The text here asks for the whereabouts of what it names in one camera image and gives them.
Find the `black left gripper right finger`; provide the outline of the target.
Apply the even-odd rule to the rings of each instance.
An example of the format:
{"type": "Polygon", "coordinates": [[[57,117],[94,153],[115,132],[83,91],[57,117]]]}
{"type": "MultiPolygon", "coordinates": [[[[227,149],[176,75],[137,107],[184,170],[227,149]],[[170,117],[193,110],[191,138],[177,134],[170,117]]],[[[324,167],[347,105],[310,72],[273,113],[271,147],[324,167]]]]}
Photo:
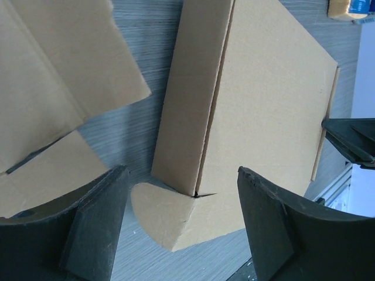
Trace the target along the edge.
{"type": "Polygon", "coordinates": [[[258,280],[373,280],[374,219],[294,194],[240,167],[238,194],[258,280]]]}

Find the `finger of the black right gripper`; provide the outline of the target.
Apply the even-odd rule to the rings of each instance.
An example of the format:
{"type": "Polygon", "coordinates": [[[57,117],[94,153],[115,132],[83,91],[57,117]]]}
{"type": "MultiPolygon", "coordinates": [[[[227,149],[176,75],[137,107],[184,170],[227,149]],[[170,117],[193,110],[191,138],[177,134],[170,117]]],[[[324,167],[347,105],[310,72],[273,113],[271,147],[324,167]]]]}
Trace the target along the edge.
{"type": "Polygon", "coordinates": [[[374,169],[374,119],[328,118],[322,121],[325,138],[350,163],[374,169]]]}

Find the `brown cardboard box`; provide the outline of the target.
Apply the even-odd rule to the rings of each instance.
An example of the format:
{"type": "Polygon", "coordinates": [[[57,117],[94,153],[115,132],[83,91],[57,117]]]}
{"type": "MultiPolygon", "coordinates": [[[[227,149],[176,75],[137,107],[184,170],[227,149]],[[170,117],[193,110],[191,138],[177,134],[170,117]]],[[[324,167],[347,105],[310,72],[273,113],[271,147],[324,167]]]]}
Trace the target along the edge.
{"type": "Polygon", "coordinates": [[[245,227],[237,171],[304,195],[338,64],[279,1],[185,1],[135,216],[175,252],[245,227]]]}

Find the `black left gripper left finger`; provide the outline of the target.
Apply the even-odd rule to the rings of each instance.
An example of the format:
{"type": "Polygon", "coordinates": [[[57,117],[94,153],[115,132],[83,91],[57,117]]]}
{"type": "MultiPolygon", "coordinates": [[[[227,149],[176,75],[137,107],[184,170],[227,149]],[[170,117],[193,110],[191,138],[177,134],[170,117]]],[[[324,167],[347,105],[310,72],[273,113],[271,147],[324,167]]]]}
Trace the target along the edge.
{"type": "Polygon", "coordinates": [[[1,218],[1,280],[110,280],[130,185],[118,165],[54,200],[1,218]]]}

